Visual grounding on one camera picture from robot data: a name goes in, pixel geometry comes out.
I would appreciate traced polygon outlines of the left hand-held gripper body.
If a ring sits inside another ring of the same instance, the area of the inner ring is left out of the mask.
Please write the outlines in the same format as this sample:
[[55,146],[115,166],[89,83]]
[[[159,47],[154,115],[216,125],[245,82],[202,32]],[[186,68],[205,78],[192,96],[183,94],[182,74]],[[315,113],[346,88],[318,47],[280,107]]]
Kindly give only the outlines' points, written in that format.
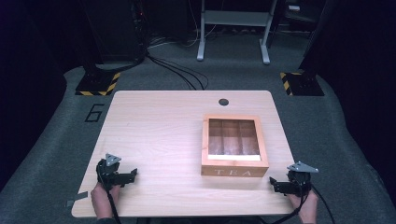
[[106,156],[99,160],[96,165],[97,180],[102,184],[105,190],[111,190],[114,186],[125,186],[118,173],[120,158],[107,153]]

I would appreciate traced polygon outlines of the grey floor tape strip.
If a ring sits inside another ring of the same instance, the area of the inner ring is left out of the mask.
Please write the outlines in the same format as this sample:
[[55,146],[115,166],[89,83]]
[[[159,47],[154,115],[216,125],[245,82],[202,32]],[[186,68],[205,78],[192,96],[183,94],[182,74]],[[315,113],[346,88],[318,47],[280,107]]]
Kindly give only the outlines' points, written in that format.
[[76,201],[79,201],[79,200],[87,198],[87,197],[88,197],[87,191],[80,192],[80,193],[76,194],[75,196],[73,196],[71,199],[68,199],[65,203],[65,207],[66,208],[72,207]]

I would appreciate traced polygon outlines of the person's right hand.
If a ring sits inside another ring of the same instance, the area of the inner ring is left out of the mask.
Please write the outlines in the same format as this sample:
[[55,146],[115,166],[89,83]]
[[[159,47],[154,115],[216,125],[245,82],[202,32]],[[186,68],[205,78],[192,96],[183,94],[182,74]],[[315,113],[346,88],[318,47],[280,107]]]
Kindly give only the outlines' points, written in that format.
[[[301,198],[287,194],[287,198],[290,200],[293,208],[300,206]],[[303,224],[317,224],[317,211],[318,211],[318,196],[310,190],[304,203],[298,213],[298,216]]]

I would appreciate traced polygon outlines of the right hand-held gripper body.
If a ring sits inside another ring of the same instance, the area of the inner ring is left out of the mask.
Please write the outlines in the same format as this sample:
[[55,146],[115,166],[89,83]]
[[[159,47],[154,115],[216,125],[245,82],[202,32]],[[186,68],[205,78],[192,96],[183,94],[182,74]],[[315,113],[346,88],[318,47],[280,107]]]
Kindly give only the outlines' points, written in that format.
[[312,188],[311,175],[318,173],[318,168],[314,168],[301,161],[288,166],[288,179],[291,185],[290,194],[302,197],[308,194]]

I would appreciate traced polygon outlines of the person's left hand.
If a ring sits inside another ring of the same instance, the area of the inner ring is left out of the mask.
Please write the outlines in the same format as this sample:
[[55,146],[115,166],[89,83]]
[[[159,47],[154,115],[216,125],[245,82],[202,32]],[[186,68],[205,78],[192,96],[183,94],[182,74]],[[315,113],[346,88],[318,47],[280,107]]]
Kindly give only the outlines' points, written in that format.
[[91,191],[92,207],[96,214],[96,224],[116,224],[110,200],[103,185],[97,183]]

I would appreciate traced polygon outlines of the black cabinet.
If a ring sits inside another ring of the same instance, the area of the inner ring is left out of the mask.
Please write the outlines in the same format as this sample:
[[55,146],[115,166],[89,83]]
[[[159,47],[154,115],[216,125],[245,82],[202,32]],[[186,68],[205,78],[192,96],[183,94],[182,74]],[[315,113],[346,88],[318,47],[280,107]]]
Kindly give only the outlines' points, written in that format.
[[146,22],[141,0],[81,0],[103,63],[141,63]]

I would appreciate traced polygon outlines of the black hazard-striped stand base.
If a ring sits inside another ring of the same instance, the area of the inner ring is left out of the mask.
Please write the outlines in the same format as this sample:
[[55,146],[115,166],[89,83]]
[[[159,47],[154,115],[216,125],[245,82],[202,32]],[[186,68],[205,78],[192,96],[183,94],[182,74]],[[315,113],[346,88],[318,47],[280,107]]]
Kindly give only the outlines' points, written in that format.
[[114,91],[119,78],[120,73],[103,73],[95,77],[85,75],[78,83],[75,95],[110,95]]
[[301,73],[281,73],[281,80],[289,96],[323,96],[324,92],[315,77]]

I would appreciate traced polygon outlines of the wooden tea box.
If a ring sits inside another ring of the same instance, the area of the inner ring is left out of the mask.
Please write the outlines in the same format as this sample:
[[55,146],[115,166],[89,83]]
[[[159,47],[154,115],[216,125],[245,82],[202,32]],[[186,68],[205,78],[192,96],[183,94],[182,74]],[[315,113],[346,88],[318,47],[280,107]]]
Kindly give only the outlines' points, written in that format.
[[205,115],[201,175],[264,177],[268,168],[259,117]]

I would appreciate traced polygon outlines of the white metal stand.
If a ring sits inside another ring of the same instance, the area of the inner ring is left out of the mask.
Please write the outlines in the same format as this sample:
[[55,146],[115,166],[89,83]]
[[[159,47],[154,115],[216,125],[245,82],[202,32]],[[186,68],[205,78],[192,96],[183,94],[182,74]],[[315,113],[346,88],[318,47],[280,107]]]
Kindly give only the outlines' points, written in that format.
[[197,51],[197,61],[201,62],[205,57],[205,27],[213,25],[237,25],[255,26],[264,28],[262,39],[259,40],[262,62],[270,64],[267,39],[270,34],[273,18],[275,16],[277,0],[270,0],[271,7],[268,12],[246,12],[246,11],[223,11],[208,10],[205,8],[205,0],[201,0],[201,27],[200,42]]

